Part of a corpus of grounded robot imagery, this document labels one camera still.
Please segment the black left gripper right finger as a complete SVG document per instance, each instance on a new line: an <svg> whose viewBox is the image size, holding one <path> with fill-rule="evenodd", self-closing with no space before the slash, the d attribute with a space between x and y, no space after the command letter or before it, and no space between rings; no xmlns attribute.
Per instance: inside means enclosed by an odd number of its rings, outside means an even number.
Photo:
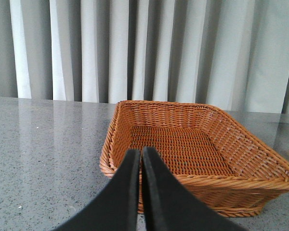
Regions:
<svg viewBox="0 0 289 231"><path fill-rule="evenodd" d="M143 149L142 194L148 231L243 231L195 198L169 171L156 149Z"/></svg>

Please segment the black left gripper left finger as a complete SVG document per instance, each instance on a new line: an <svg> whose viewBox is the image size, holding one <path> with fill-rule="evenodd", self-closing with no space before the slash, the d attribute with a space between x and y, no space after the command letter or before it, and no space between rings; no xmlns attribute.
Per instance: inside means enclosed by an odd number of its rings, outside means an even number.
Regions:
<svg viewBox="0 0 289 231"><path fill-rule="evenodd" d="M111 181L83 210L57 231L135 231L140 151L127 150Z"/></svg>

